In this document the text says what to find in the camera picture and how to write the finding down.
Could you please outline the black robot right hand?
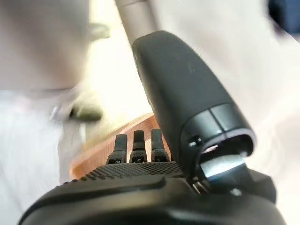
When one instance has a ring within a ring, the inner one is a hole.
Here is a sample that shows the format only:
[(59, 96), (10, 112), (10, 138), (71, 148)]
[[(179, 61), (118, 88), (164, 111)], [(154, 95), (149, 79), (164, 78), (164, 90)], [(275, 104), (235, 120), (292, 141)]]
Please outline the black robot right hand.
[(270, 176), (244, 158), (256, 136), (205, 62), (157, 31), (132, 45), (158, 128), (117, 135), (105, 165), (39, 198), (22, 225), (283, 225)]

